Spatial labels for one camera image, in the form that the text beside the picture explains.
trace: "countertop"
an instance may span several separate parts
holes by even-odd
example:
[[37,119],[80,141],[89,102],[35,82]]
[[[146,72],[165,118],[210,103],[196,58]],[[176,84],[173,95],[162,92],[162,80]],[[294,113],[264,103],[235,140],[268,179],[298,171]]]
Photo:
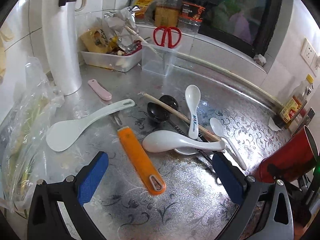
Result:
[[[251,174],[263,158],[290,138],[288,132],[274,132],[268,127],[274,112],[263,98],[198,65],[185,62],[183,67],[174,67],[166,77],[143,71],[140,66],[121,73],[84,65],[81,75],[81,88],[65,97],[53,123],[82,118],[110,103],[101,100],[88,85],[88,80],[96,79],[112,94],[112,102],[126,98],[135,101],[136,106],[121,111],[121,116],[142,142],[155,130],[173,128],[167,123],[153,123],[148,118],[148,100],[140,93],[146,92],[156,98],[171,95],[178,101],[179,110],[188,115],[184,91],[188,85],[194,84],[201,91],[197,111],[199,123],[209,129],[211,117],[221,121],[225,135],[235,144],[248,167],[245,175]],[[109,167],[84,208],[106,239],[214,239],[237,205],[230,201],[207,161],[199,155],[183,156],[174,151],[148,153],[167,186],[163,194],[151,196],[122,149],[110,118],[106,116],[96,121],[69,149],[54,153],[65,171],[54,180],[62,181],[70,174],[77,174],[98,151],[104,151],[109,156]],[[175,117],[172,120],[183,131],[188,130],[182,121]],[[225,156],[237,166],[227,152]],[[72,236],[79,239],[61,203],[60,208]],[[261,205],[257,205],[243,237],[252,231],[260,209]]]

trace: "brown liquid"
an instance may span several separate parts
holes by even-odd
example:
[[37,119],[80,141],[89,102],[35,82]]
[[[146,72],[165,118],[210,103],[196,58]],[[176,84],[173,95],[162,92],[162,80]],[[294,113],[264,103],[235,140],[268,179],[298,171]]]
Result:
[[155,26],[176,27],[179,18],[179,9],[157,6]]

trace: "window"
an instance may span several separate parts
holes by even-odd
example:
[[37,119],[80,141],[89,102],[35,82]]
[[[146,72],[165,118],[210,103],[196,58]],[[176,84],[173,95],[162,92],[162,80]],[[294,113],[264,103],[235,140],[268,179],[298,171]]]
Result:
[[264,55],[282,0],[184,0],[204,6],[199,33],[254,57]]

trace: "yellow bottle cap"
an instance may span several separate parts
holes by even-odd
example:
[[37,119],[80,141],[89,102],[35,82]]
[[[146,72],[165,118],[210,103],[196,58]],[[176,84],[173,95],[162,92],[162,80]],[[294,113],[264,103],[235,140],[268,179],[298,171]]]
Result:
[[309,83],[312,84],[314,79],[310,74],[308,74],[308,76],[306,77],[306,80],[308,80]]

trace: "red container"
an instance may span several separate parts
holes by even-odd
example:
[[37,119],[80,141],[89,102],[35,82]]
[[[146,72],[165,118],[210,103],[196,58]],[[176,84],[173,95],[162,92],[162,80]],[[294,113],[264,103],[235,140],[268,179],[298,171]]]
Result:
[[254,175],[268,183],[276,179],[292,182],[316,166],[318,155],[316,142],[304,126],[285,145],[263,159]]

